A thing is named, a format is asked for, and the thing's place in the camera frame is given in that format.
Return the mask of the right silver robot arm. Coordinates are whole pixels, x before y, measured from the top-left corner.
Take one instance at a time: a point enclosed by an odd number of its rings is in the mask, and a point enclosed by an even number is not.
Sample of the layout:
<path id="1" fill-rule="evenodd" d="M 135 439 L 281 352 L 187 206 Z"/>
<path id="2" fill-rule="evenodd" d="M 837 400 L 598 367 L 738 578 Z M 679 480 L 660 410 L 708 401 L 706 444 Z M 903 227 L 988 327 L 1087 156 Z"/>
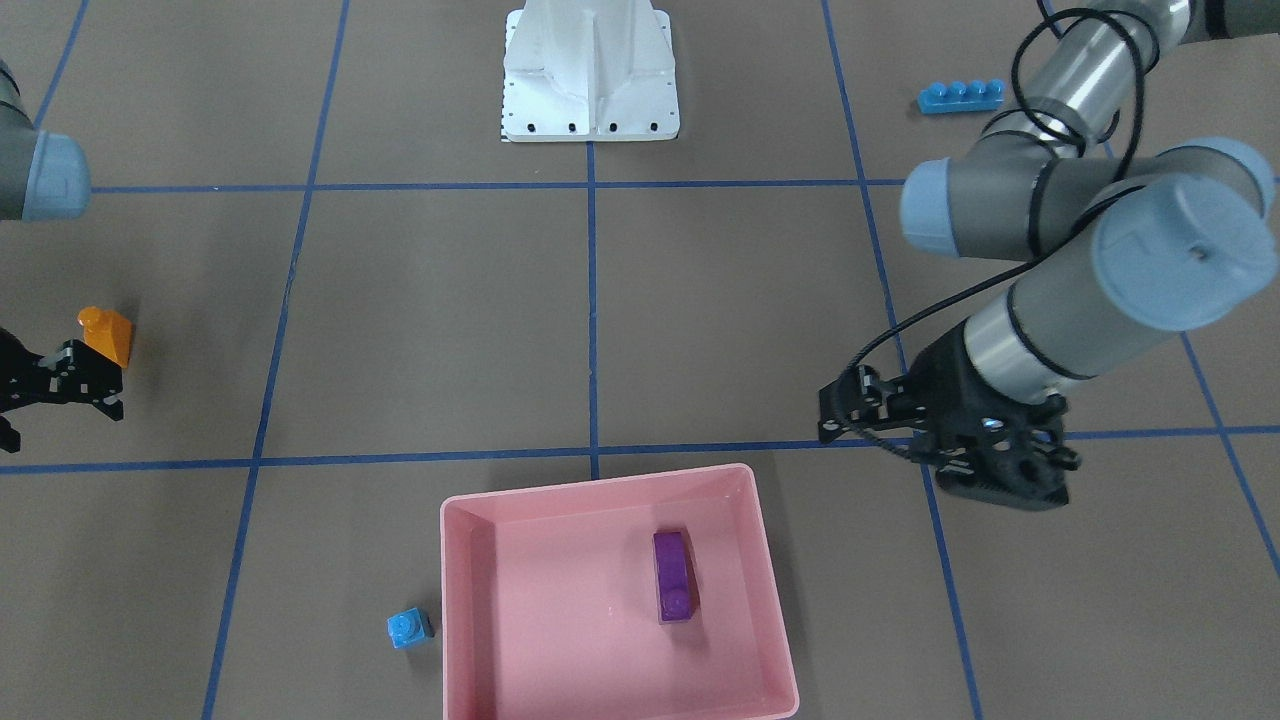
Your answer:
<path id="1" fill-rule="evenodd" d="M 5 222 L 69 220 L 90 204 L 90 168 L 69 136 L 37 129 L 8 64 L 1 65 L 1 215 Z M 83 404 L 113 421 L 123 368 L 87 340 L 68 340 L 51 354 L 37 354 L 12 332 L 1 332 L 1 410 L 32 405 Z"/>

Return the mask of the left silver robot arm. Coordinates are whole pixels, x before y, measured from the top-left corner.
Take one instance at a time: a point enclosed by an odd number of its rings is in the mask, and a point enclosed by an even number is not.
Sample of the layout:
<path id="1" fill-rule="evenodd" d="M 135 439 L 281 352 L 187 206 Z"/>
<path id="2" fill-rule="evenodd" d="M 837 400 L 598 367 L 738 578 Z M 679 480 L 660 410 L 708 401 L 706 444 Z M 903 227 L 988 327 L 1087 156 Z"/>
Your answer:
<path id="1" fill-rule="evenodd" d="M 818 393 L 818 439 L 854 434 L 957 497 L 1060 509 L 1080 466 L 1068 393 L 1226 316 L 1277 275 L 1274 170 L 1247 143 L 1138 158 L 1148 74 L 1178 47 L 1277 32 L 1275 1 L 1093 1 L 1044 15 L 1014 101 L 963 158 L 918 165 L 909 243 L 1012 268 L 870 340 Z"/>

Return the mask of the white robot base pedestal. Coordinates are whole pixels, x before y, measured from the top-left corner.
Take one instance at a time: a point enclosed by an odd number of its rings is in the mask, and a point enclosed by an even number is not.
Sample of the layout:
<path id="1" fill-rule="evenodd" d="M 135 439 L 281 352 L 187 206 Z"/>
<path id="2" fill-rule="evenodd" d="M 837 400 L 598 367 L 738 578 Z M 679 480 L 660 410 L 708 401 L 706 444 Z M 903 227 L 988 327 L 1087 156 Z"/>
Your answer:
<path id="1" fill-rule="evenodd" d="M 655 142 L 681 129 L 669 14 L 649 1 L 526 1 L 504 22 L 500 138 Z"/>

